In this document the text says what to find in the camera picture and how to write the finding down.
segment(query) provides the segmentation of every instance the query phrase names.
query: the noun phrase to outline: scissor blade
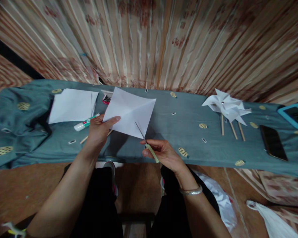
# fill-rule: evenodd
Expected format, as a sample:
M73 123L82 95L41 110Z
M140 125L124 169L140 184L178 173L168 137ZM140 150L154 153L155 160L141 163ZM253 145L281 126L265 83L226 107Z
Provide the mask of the scissor blade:
M143 136L143 134L142 134L142 132L141 132L139 126L137 125L137 123L136 123L136 126L138 127L138 129L139 129L139 131L140 131L140 133L141 133L141 135L142 135L142 137L143 137L143 140L146 141L146 140L145 140L145 137Z

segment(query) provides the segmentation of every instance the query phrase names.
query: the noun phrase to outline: glue stick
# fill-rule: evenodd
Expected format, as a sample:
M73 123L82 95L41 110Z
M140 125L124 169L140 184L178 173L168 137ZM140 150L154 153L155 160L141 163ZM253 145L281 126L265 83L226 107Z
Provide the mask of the glue stick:
M93 119L94 117L98 117L100 114L97 113L95 116L92 116L91 118L88 118L87 120L77 124L74 126L74 129L77 130L77 131L81 131L83 130L85 127L89 127L89 122L91 119Z

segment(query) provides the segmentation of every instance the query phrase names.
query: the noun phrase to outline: small white label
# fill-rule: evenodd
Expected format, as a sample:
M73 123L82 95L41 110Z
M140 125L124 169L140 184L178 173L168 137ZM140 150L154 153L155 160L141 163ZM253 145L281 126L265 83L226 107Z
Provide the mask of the small white label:
M5 132L5 133L10 133L11 132L11 130L9 130L8 128L3 128L3 129L1 129L1 131Z

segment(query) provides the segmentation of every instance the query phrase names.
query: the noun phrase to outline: left hand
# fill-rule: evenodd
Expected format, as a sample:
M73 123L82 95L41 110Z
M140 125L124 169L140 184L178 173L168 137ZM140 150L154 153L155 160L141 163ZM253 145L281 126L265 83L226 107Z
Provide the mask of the left hand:
M88 138L84 146L87 150L100 152L105 145L110 128L120 120L120 116L116 116L103 123L103 118L104 114L101 114L91 119Z

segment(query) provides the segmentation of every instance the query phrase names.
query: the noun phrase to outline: scissors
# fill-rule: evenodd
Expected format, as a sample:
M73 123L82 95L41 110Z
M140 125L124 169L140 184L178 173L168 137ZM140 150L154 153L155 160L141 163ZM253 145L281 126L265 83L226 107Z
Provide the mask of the scissors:
M142 135L142 137L143 137L143 140L144 140L145 143L146 143L146 147L147 147L148 150L151 152L152 156L155 158L156 163L159 163L159 160L158 160L158 158L157 158L155 152L153 151L153 149L151 148L151 146L147 143L147 141L146 141L145 137L143 136L143 134L142 134L142 132L141 132L139 126L137 125L137 123L136 123L136 126L138 127L138 129L139 129L139 131L140 131L140 133L141 133L141 135Z

